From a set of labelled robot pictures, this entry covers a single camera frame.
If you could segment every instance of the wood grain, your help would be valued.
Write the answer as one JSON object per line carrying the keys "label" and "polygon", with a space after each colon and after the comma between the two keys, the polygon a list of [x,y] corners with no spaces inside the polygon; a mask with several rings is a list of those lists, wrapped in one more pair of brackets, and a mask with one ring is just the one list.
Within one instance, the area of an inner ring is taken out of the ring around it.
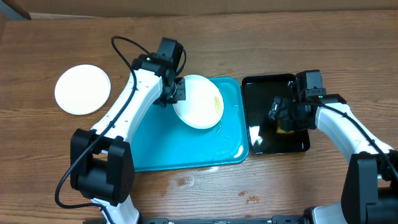
{"label": "wood grain", "polygon": [[[177,39],[188,52],[183,75],[241,81],[320,69],[328,92],[341,94],[370,131],[398,147],[397,11],[9,21],[0,45],[0,222],[101,217],[96,208],[59,208],[53,193],[69,164],[73,132],[90,129],[127,81],[128,68],[110,44],[114,35],[149,50],[161,37]],[[118,45],[129,60],[140,54]],[[113,89],[104,108],[73,116],[57,106],[53,90],[65,70],[83,63],[102,68]],[[249,155],[233,166],[137,174],[134,205],[144,217],[242,218],[301,214],[338,201],[347,164],[323,133],[311,131],[310,140],[305,154]],[[69,184],[61,199],[87,202]]]}
{"label": "wood grain", "polygon": [[60,14],[48,14],[48,13],[29,13],[32,20],[44,20],[44,19],[90,19],[93,16],[73,16],[73,15],[60,15]]}
{"label": "wood grain", "polygon": [[0,41],[2,37],[2,33],[4,32],[4,29],[6,28],[6,21],[7,21],[6,15],[0,11]]}
{"label": "wood grain", "polygon": [[76,16],[191,16],[231,13],[398,9],[396,0],[7,0],[27,12]]}

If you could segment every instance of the black cable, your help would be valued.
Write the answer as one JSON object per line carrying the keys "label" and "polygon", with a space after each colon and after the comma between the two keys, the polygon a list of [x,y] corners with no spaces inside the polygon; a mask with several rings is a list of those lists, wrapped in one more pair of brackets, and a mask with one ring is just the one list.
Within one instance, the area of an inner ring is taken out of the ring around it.
{"label": "black cable", "polygon": [[344,118],[348,119],[357,129],[358,131],[365,137],[367,141],[369,141],[369,144],[372,145],[372,147],[381,155],[381,157],[385,160],[387,165],[390,167],[392,175],[394,176],[395,180],[398,183],[398,172],[390,159],[387,157],[387,155],[379,148],[379,146],[374,142],[373,139],[370,138],[370,136],[366,133],[366,131],[361,127],[361,125],[358,124],[352,117],[348,116],[347,113],[344,113],[336,108],[333,108],[331,106],[327,106],[321,103],[301,103],[300,105],[309,105],[309,106],[319,106],[323,107],[329,110],[334,111],[335,113],[338,113],[342,115]]}
{"label": "black cable", "polygon": [[185,49],[182,49],[182,51],[184,52],[184,63],[182,63],[180,69],[175,73],[175,76],[179,75],[182,72],[185,66],[185,62],[187,61],[187,51],[185,51]]}
{"label": "black cable", "polygon": [[116,53],[118,53],[118,55],[122,58],[122,60],[124,61],[124,63],[126,63],[126,65],[129,67],[131,75],[133,77],[134,80],[134,84],[132,86],[132,90],[131,93],[129,95],[129,98],[126,100],[125,104],[122,106],[122,108],[120,109],[120,111],[116,114],[116,116],[112,119],[111,122],[109,122],[108,126],[104,129],[104,131],[101,132],[101,134],[98,135],[98,137],[83,151],[83,153],[77,158],[77,160],[69,167],[69,169],[66,171],[66,173],[63,175],[63,177],[61,178],[60,182],[57,185],[57,188],[55,189],[55,203],[57,203],[57,205],[59,207],[62,208],[83,208],[83,207],[99,207],[101,210],[104,211],[108,221],[111,224],[114,224],[111,215],[109,214],[109,212],[107,211],[106,207],[100,203],[83,203],[83,204],[78,204],[78,205],[65,205],[63,204],[60,199],[59,199],[59,194],[61,191],[61,187],[63,185],[63,183],[66,181],[67,177],[70,175],[70,173],[72,172],[72,170],[76,167],[76,165],[89,153],[93,150],[94,146],[96,146],[96,144],[98,143],[98,141],[100,141],[100,139],[114,126],[114,124],[116,123],[116,121],[118,120],[118,118],[122,115],[123,111],[127,108],[128,104],[130,103],[132,97],[134,96],[134,92],[137,90],[137,77],[136,74],[134,73],[134,70],[132,69],[130,63],[126,60],[126,58],[123,56],[123,54],[118,50],[118,48],[116,47],[116,45],[114,44],[114,40],[116,39],[121,39],[121,40],[125,40],[127,42],[130,42],[134,45],[136,45],[137,47],[139,47],[141,50],[143,50],[146,54],[149,54],[149,51],[147,51],[145,48],[143,48],[141,45],[137,44],[136,42],[134,42],[133,40],[127,39],[125,37],[120,37],[120,36],[115,36],[112,37],[111,39],[111,43],[112,43],[112,47],[113,49],[116,51]]}

